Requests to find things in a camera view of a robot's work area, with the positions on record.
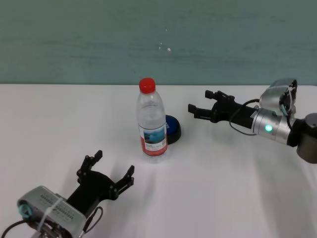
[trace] green painted wall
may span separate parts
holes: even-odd
[[[0,82],[317,85],[316,12],[316,0],[0,0]]]

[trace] white table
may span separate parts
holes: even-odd
[[[1,232],[20,220],[16,201],[44,185],[68,197],[84,156],[101,149],[94,170],[121,178],[135,165],[135,185],[102,202],[95,238],[314,238],[316,167],[294,148],[194,119],[187,104],[211,108],[205,90],[239,103],[266,86],[158,86],[182,137],[169,158],[142,158],[135,118],[137,86],[0,85]],[[298,118],[317,112],[317,87],[299,86]],[[27,237],[26,225],[7,238]]]

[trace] plastic water bottle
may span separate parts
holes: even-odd
[[[139,87],[137,120],[141,145],[150,162],[156,163],[165,157],[167,150],[164,106],[152,78],[142,79]]]

